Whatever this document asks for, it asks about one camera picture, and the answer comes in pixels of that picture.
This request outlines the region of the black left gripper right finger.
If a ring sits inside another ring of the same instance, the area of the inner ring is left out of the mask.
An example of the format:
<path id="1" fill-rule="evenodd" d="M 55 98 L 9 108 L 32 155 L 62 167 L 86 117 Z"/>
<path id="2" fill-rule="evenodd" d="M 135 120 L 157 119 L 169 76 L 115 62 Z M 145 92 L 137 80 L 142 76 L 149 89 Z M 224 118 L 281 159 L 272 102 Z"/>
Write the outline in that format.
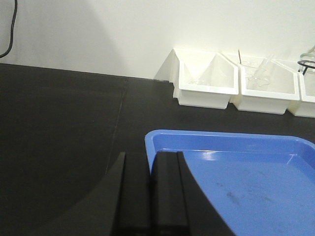
<path id="1" fill-rule="evenodd" d="M 154 236 L 233 236 L 197 184 L 182 152 L 159 151 L 151 171 Z"/>

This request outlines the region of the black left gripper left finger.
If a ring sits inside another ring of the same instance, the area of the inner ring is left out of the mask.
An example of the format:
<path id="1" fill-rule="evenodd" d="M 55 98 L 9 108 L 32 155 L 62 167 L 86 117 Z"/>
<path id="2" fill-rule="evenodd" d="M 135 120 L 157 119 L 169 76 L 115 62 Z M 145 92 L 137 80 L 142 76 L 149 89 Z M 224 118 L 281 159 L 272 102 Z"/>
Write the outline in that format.
<path id="1" fill-rule="evenodd" d="M 65 215 L 48 236 L 150 235 L 149 165 L 144 153 L 120 153 L 99 185 Z"/>

